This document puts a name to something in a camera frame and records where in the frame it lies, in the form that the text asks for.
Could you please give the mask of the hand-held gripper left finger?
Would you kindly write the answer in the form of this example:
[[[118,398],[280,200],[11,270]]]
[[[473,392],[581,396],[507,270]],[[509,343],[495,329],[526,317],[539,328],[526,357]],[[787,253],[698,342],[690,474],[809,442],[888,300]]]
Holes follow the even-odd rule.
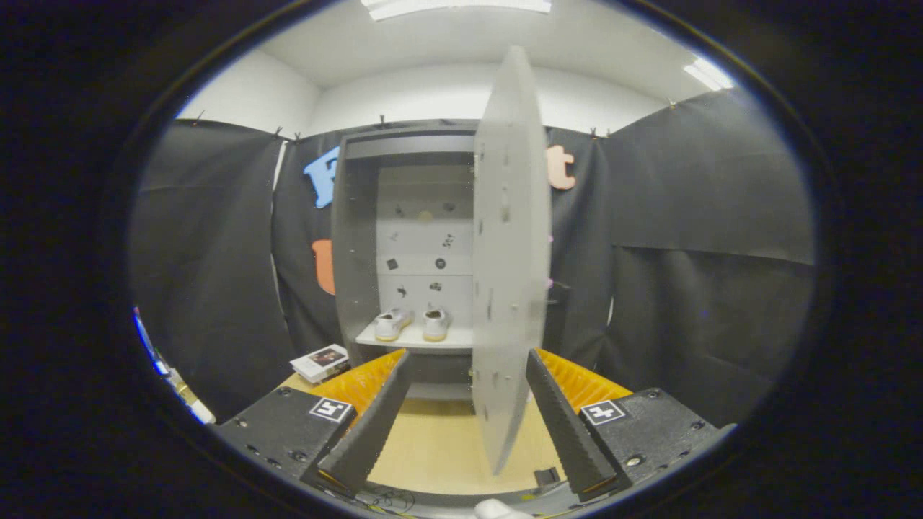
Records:
[[[411,354],[399,349],[309,391],[280,386],[216,434],[287,479],[353,498],[378,463],[411,371]]]

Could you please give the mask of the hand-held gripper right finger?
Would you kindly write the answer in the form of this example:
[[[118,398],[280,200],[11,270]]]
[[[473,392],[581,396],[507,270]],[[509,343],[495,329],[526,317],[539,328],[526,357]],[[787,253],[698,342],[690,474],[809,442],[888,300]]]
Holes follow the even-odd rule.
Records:
[[[545,350],[529,352],[526,378],[581,502],[659,479],[731,430],[663,389],[629,391]]]

